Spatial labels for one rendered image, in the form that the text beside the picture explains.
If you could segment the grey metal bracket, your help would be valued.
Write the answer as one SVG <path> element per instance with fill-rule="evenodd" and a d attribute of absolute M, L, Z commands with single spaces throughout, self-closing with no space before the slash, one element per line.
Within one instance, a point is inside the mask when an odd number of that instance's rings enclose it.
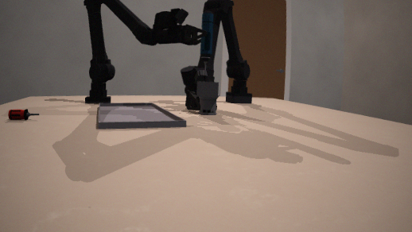
<path fill-rule="evenodd" d="M 197 97 L 212 97 L 218 98 L 219 83 L 216 82 L 200 82 L 197 81 Z"/>

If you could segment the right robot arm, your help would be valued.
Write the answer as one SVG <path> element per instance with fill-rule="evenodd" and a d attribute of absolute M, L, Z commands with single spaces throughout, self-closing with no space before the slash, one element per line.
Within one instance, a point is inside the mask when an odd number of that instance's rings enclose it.
<path fill-rule="evenodd" d="M 119 0 L 84 0 L 84 5 L 87 8 L 92 48 L 91 67 L 89 69 L 89 76 L 92 79 L 91 90 L 90 97 L 86 97 L 85 102 L 111 101 L 111 97 L 107 96 L 106 82 L 114 78 L 115 67 L 106 54 L 101 4 L 105 4 L 130 29 L 141 44 L 152 46 L 157 43 L 172 44 L 168 41 L 167 33 L 168 35 L 177 34 L 177 23 L 182 25 L 189 15 L 187 11 L 179 8 L 171 9 L 171 12 L 156 13 L 154 25 L 151 29 Z"/>

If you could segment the red hand screwdriver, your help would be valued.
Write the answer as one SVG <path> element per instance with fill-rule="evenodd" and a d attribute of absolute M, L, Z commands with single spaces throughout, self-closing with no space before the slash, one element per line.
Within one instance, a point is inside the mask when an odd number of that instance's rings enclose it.
<path fill-rule="evenodd" d="M 22 120 L 25 119 L 27 120 L 30 115 L 38 115 L 38 114 L 31 114 L 28 112 L 28 109 L 26 110 L 10 110 L 8 113 L 9 119 L 10 120 Z"/>

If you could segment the blue electric screwdriver barrel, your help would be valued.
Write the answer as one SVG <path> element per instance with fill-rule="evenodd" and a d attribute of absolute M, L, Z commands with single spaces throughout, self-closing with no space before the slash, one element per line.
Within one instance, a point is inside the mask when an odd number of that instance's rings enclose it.
<path fill-rule="evenodd" d="M 214 14 L 211 11 L 205 11 L 202 14 L 202 29 L 207 31 L 207 36 L 201 37 L 200 54 L 204 61 L 204 75 L 206 75 L 206 63 L 212 54 L 212 34 L 213 34 Z"/>

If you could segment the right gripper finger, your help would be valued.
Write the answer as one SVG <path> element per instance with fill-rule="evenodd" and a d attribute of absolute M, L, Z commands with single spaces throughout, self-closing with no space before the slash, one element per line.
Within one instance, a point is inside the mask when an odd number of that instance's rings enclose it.
<path fill-rule="evenodd" d="M 195 29 L 196 31 L 202 32 L 202 34 L 195 37 L 191 37 L 191 29 Z M 204 36 L 207 36 L 207 31 L 198 29 L 197 27 L 191 25 L 185 25 L 185 43 L 189 43 Z"/>
<path fill-rule="evenodd" d="M 199 31 L 193 30 L 193 35 L 192 35 L 192 37 L 197 36 L 197 33 L 198 33 L 198 32 L 199 32 Z M 197 45 L 197 44 L 199 44 L 199 43 L 200 43 L 200 39 L 199 39 L 199 40 L 194 40 L 194 41 L 192 42 L 193 45 Z"/>

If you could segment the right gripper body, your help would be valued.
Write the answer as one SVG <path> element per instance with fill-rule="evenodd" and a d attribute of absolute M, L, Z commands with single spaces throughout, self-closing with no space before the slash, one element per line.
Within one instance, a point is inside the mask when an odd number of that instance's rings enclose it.
<path fill-rule="evenodd" d="M 185 25 L 178 25 L 177 34 L 168 35 L 168 33 L 167 33 L 169 43 L 178 43 L 177 42 L 177 35 L 178 35 L 178 42 L 179 43 L 192 44 L 192 41 L 189 42 L 189 43 L 185 43 Z"/>

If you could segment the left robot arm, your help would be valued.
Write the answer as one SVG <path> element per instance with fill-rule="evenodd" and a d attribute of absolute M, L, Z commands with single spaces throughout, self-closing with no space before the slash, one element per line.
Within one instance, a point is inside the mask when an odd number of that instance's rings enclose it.
<path fill-rule="evenodd" d="M 247 96 L 252 97 L 252 94 L 247 93 L 247 79 L 250 75 L 250 67 L 247 60 L 244 60 L 239 50 L 239 42 L 235 30 L 235 23 L 232 14 L 232 0 L 207 0 L 204 4 L 204 11 L 211 11 L 214 14 L 213 21 L 213 40 L 212 54 L 210 60 L 206 63 L 206 78 L 204 80 L 204 61 L 201 59 L 198 66 L 188 66 L 181 69 L 181 76 L 185 85 L 185 94 L 187 90 L 196 90 L 197 81 L 214 82 L 214 59 L 216 54 L 216 44 L 220 29 L 220 21 L 222 21 L 223 32 L 227 44 L 229 61 L 227 61 L 227 76 L 234 78 L 231 92 L 226 92 L 230 96 Z M 236 64 L 236 65 L 232 65 Z M 240 79 L 236 78 L 240 77 Z M 213 79 L 213 80 L 212 80 Z M 244 81 L 245 80 L 245 81 Z"/>

